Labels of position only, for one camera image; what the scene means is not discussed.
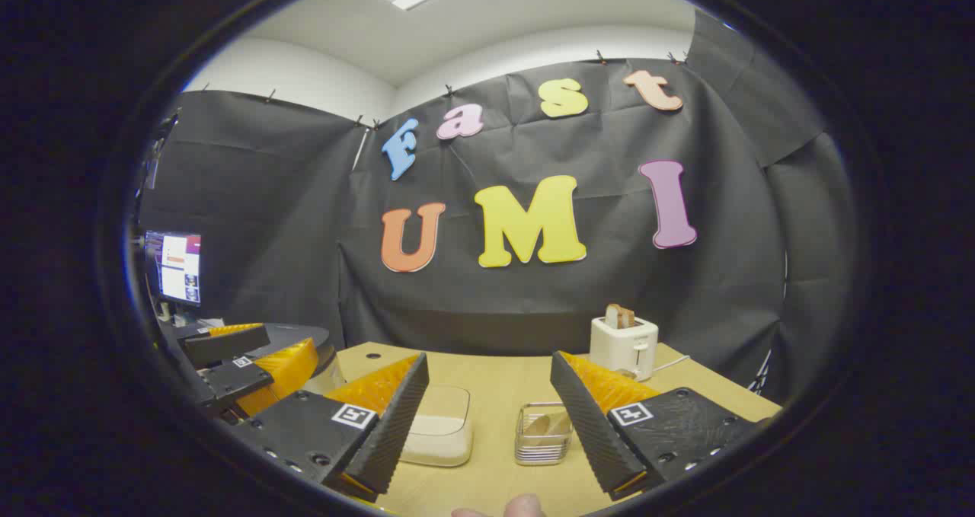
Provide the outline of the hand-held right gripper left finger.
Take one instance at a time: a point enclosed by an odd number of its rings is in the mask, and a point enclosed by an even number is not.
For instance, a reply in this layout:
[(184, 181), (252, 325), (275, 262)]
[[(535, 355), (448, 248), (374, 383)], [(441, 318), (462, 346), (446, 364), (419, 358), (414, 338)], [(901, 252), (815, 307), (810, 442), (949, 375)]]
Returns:
[(387, 493), (428, 383), (420, 352), (326, 396), (297, 390), (229, 432), (293, 476), (373, 503)]

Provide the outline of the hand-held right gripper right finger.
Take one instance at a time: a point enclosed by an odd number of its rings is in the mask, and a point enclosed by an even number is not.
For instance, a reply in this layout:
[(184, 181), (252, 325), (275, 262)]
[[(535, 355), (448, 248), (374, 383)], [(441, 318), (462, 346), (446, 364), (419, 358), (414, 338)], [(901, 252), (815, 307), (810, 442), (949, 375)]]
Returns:
[(613, 500), (678, 479), (759, 426), (691, 388), (660, 393), (562, 351), (550, 379)]

